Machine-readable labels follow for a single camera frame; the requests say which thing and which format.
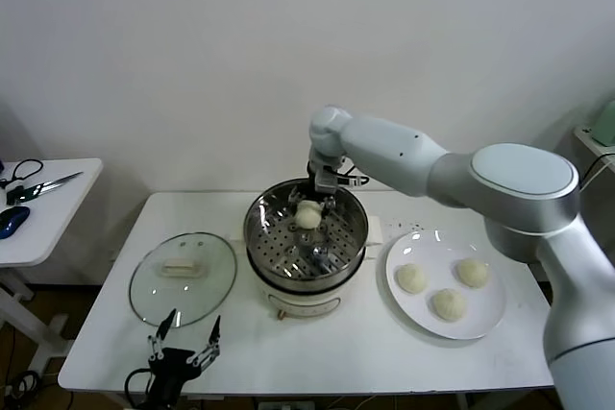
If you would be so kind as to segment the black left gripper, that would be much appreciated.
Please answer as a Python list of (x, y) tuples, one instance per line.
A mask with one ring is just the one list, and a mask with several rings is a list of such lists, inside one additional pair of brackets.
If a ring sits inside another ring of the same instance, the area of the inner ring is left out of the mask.
[(199, 352), (176, 348), (163, 348), (162, 344), (174, 325), (177, 309), (173, 308), (160, 323), (154, 335), (148, 336), (151, 353), (148, 364), (155, 378), (192, 380), (201, 374), (200, 366), (210, 366), (220, 355), (220, 322), (218, 315), (210, 332), (208, 343)]

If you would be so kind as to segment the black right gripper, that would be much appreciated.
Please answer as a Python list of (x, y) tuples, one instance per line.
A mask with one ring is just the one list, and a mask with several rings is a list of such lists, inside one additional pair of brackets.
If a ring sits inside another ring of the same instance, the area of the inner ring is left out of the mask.
[(338, 163), (310, 162), (307, 165), (307, 193), (304, 188), (292, 188), (288, 195), (288, 209), (291, 212), (296, 212), (299, 203), (309, 198), (312, 201), (319, 202), (323, 219), (335, 212), (336, 198), (334, 195), (338, 189), (338, 169)]

